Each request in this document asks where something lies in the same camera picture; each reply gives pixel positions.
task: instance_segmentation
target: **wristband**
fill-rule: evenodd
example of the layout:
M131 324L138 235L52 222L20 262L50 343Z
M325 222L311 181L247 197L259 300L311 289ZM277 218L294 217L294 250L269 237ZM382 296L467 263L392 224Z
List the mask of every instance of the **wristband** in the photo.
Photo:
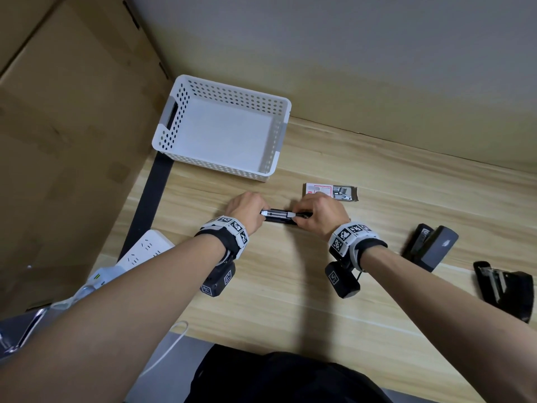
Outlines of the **wristband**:
M377 233L357 222L344 223L338 227L332 233L328 244L330 244L330 254L341 263L343 268L356 268L358 271L364 271L360 266L360 258L366 249L379 245L388 247L380 240Z
M218 264L229 258L238 259L249 240L244 225L230 216L219 216L210 220L194 236L205 234L216 236L225 247L225 256Z

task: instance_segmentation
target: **cardboard box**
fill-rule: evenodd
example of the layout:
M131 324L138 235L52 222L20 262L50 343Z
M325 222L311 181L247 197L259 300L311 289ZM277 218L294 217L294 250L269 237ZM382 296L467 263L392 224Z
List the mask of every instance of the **cardboard box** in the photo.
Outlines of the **cardboard box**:
M0 78L0 318L85 282L171 82L123 0L64 0Z
M2 0L0 3L0 74L56 0Z

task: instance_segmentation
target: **person's left hand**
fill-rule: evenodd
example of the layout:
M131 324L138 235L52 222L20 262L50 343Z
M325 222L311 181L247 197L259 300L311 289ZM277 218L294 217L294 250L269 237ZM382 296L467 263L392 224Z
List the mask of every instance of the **person's left hand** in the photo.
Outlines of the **person's left hand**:
M246 228L248 235L251 235L265 220L265 216L259 214L263 209L268 210L270 206L260 193L245 192L229 202L225 215L238 219Z

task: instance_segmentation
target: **hand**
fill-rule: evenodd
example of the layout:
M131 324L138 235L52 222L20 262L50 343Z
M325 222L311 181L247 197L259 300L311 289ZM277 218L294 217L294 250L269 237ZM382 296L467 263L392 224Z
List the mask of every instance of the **hand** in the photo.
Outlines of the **hand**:
M296 224L308 232L315 233L326 242L330 240L334 230L351 220L341 202L322 192L307 194L293 207L293 212L302 211L313 212L313 216L309 218L296 216L293 218Z
M259 214L263 209L270 209L270 206L260 193L245 192L230 201L225 215L238 219L246 228L248 235L251 235L265 220L265 216Z

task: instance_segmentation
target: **person's right arm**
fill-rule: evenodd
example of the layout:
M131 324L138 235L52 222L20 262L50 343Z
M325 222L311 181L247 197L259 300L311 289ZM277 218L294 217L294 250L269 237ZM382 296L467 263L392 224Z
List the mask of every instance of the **person's right arm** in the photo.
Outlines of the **person's right arm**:
M328 240L349 221L343 205L306 195L293 211L313 211L297 224ZM361 267L488 403L537 402L537 332L382 246L367 249Z

